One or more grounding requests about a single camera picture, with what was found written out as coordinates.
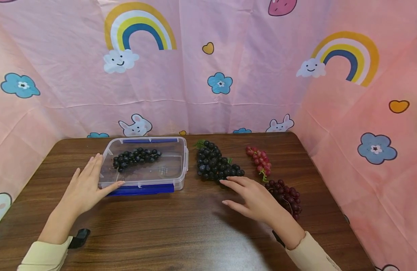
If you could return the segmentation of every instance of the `rainbow print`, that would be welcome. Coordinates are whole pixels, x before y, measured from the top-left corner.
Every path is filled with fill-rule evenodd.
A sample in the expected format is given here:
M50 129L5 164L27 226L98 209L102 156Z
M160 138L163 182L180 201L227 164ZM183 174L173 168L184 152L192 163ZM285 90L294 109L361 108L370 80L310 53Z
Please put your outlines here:
M109 12L105 20L108 49L131 49L129 38L140 30L154 37L159 50L177 49L174 33L165 17L154 7L140 2L123 3Z
M379 67L379 52L374 42L355 32L331 34L320 42L311 58L326 65L334 56L342 56L350 61L351 68L346 80L365 87L371 83Z

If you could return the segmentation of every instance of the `blue flower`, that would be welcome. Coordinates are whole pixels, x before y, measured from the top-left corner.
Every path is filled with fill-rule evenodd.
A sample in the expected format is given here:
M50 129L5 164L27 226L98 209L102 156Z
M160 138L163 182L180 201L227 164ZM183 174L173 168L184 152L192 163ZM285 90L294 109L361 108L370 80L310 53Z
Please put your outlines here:
M250 129L246 129L246 128L240 128L237 129L235 131L233 131L234 134L244 134L244 133L252 133L252 131Z
M17 97L23 99L32 97L32 95L40 95L40 91L29 76L19 76L12 72L5 75L5 81L1 83L1 89L8 94L16 94Z
M371 164L380 165L385 160L394 160L397 157L397 150L389 146L391 139L385 135L365 133L361 137L361 143L358 153Z
M208 78L207 83L212 87L214 94L229 94L233 79L231 77L225 77L221 72L217 72L214 76Z
M109 137L109 134L106 134L106 133L101 133L101 134L98 134L98 133L90 133L87 136L87 138L96 138L96 137Z

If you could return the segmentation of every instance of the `cream sweater sleeve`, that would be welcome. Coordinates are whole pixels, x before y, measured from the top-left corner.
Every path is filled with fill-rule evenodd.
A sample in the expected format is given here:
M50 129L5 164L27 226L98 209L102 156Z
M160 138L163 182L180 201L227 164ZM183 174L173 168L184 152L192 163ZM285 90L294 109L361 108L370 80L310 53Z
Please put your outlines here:
M288 256L302 271L341 271L311 234L306 231L299 245L287 251Z
M69 236L62 245L34 242L23 258L18 271L59 271L67 256L73 237Z

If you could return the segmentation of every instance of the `orange heart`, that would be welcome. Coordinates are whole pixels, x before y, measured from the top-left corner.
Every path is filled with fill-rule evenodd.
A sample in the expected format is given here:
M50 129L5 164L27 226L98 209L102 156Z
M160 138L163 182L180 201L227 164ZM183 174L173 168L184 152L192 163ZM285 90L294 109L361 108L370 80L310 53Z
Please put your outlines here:
M396 114L403 113L410 106L407 100L392 100L389 102L389 109Z
M211 55L215 51L215 46L213 45L213 43L207 43L202 47L202 51L208 55Z

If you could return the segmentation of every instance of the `plastic container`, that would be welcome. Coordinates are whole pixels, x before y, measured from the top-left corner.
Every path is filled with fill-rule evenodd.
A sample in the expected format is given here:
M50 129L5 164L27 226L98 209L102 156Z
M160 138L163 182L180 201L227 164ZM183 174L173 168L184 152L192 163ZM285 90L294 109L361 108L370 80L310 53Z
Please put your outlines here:
M129 166L119 173L112 166L112 159L124 151L136 148L157 149L162 155L154 163ZM188 171L189 150L183 137L125 137L109 142L103 152L99 187L104 188L117 181L125 185L109 196L148 195L180 190Z

